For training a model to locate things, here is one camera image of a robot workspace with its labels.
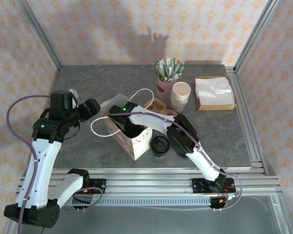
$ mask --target floral wallpaper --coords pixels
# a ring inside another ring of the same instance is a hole
[[[0,0],[0,234],[6,223],[4,207],[15,200],[15,191],[27,167],[30,151],[8,131],[5,114],[17,99],[49,94],[56,68],[15,0]],[[32,124],[39,118],[45,98],[19,103],[11,113],[12,127],[31,139]]]
[[[264,157],[293,219],[293,0],[283,0],[239,77]]]
[[[29,0],[64,65],[234,66],[268,0]]]

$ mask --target paper cup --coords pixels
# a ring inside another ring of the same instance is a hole
[[[175,94],[171,94],[171,98],[173,98],[175,100],[185,101],[185,100],[189,99],[189,96],[187,96],[187,97],[177,97]]]
[[[183,111],[185,105],[186,105],[186,103],[183,104],[183,105],[177,105],[173,101],[171,102],[171,108],[172,108],[172,110],[174,110],[175,112],[178,112],[178,113],[180,113],[180,112]]]
[[[172,102],[174,102],[175,104],[177,104],[177,105],[183,105],[183,104],[186,104],[188,102],[188,99],[186,99],[186,100],[177,100],[177,99],[174,99],[173,97],[170,100]]]
[[[177,82],[172,88],[172,93],[178,98],[189,97],[191,87],[185,82]]]

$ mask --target metal bar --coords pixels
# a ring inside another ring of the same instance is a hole
[[[281,193],[280,185],[243,185],[243,195],[264,195]],[[109,186],[107,183],[104,196],[218,196],[220,194],[193,194],[192,186]]]
[[[272,201],[272,207],[274,211],[275,218],[277,220],[277,224],[279,227],[279,230],[282,234],[292,234],[290,233],[288,224],[286,222],[285,217],[283,216],[280,201],[277,197],[277,195],[271,195],[270,199]]]
[[[50,59],[54,63],[55,67],[57,68],[58,72],[61,69],[61,63],[58,59],[57,55],[55,54],[50,42],[48,41],[45,33],[42,30],[41,25],[39,24],[33,10],[31,9],[29,3],[27,0],[17,0],[18,4],[20,5],[22,11],[26,15],[26,18],[28,19],[30,25],[35,30],[39,40],[41,41],[43,47],[45,48],[46,52],[48,53]]]
[[[278,201],[276,201],[276,202],[279,202],[279,205],[281,208],[281,213],[278,213],[275,215],[282,215],[280,218],[285,219],[285,223],[287,224],[287,226],[290,230],[290,233],[293,234],[293,219],[292,219],[291,214],[289,212],[285,197],[283,194],[278,194],[278,195],[276,195],[276,197],[278,198]]]
[[[88,170],[90,174],[103,174],[103,175],[113,175],[113,174],[121,174],[121,175],[130,175],[136,174],[137,176],[141,175],[174,175],[178,176],[179,174],[193,174],[192,176],[201,174],[200,170],[197,168],[161,168],[161,169],[93,169],[93,168],[84,168]],[[254,167],[254,168],[223,168],[226,173],[264,173],[263,168]],[[53,169],[52,175],[56,174],[67,174],[70,169],[57,168]]]
[[[256,43],[260,39],[279,2],[280,0],[268,1],[262,15],[260,16],[256,26],[253,29],[253,32],[251,33],[251,36],[249,37],[246,45],[244,46],[244,49],[242,50],[242,53],[240,54],[234,66],[234,69],[237,74],[239,74],[239,72],[242,70],[243,65],[245,64],[247,58],[250,56]]]
[[[278,179],[275,177],[273,178],[255,178],[255,179],[242,179],[243,185],[280,185]],[[49,186],[57,186],[61,183],[62,179],[52,179],[49,182]],[[108,180],[108,187],[120,187],[120,186],[127,186],[127,187],[181,187],[181,186],[192,186],[191,179],[109,179]]]
[[[237,99],[237,112],[242,126],[243,135],[246,141],[247,149],[252,159],[259,159],[263,166],[264,172],[268,175],[268,168],[263,157],[263,152],[260,147],[260,141],[251,119],[250,111],[248,110],[244,94],[236,74],[229,74],[232,89]]]
[[[234,67],[227,67],[227,66],[226,66],[225,69],[226,69],[226,70],[233,70]]]
[[[263,179],[265,177],[264,174],[235,174],[241,179]],[[64,177],[66,177],[66,174],[58,174],[58,175],[52,175],[52,180],[62,180]],[[189,175],[170,175],[170,176],[159,176],[159,175],[149,175],[149,176],[138,176],[138,175],[122,175],[122,174],[91,174],[90,178],[97,178],[97,179],[103,179],[103,178],[108,179],[109,181],[114,181],[114,180],[149,180],[149,181],[157,181],[158,178],[160,177],[161,180],[168,181],[170,179],[175,179],[175,180],[187,180],[190,179]],[[192,178],[203,178],[202,174],[195,174],[192,175]],[[276,176],[269,176],[267,179],[270,180],[278,180]]]

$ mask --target gray countertop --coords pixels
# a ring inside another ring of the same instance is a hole
[[[94,65],[63,66],[55,90],[76,89],[79,103],[94,98],[99,103],[122,93],[131,97],[142,88],[151,89],[156,96],[156,75],[153,65]],[[184,114],[197,130],[203,148],[220,167],[250,167],[250,159],[236,109],[232,111],[198,111],[194,91],[197,76],[226,76],[223,65],[186,65],[179,81],[191,88]],[[151,94],[142,91],[132,101],[143,106]],[[66,140],[55,160],[55,168],[195,168],[187,158],[172,149],[162,158],[155,158],[151,149],[134,161],[113,137],[98,137],[90,130],[96,115],[81,125],[76,137]],[[96,132],[108,134],[104,122],[93,125]],[[67,136],[77,129],[71,129]]]

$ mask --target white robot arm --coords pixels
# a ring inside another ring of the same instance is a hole
[[[100,110],[99,104],[94,99],[89,99],[73,109],[72,100],[74,98],[71,92],[54,92],[51,95],[48,110],[49,118],[43,116],[33,126],[33,147],[37,153],[38,170],[24,208],[22,221],[25,224],[52,228],[58,220],[64,203],[79,189],[91,187],[88,171],[72,169],[56,188],[48,191],[54,161],[65,134],[68,133],[70,127],[79,126]],[[219,173],[221,169],[203,150],[196,130],[184,115],[179,114],[172,117],[156,114],[135,103],[128,102],[125,107],[113,106],[109,111],[109,116],[129,132],[140,134],[142,125],[167,135],[172,149],[193,161],[201,170],[213,192],[220,191],[225,176]],[[5,207],[4,216],[18,221],[33,171],[34,157],[31,156],[21,192],[14,204]]]
[[[154,112],[145,110],[141,106],[134,107],[131,112],[144,113],[144,114],[131,115],[129,117],[129,119],[132,123],[134,123],[136,125],[143,125],[143,126],[152,128],[152,129],[157,130],[165,135],[167,135],[167,133],[168,133],[168,128],[173,125],[171,122],[175,121],[175,116],[165,116],[165,115],[161,115],[161,114],[156,114],[157,116],[161,117],[161,118],[158,118],[153,115],[147,115],[145,113],[153,114]],[[207,155],[207,153],[204,151],[204,149],[202,148],[201,145],[199,148],[194,147],[193,153],[186,153],[185,155],[188,158],[190,158],[192,160],[192,162],[200,169],[200,171],[202,172],[205,179],[215,181],[218,178],[219,172],[217,172],[215,170],[215,167],[218,170],[220,168],[210,159],[210,157]]]

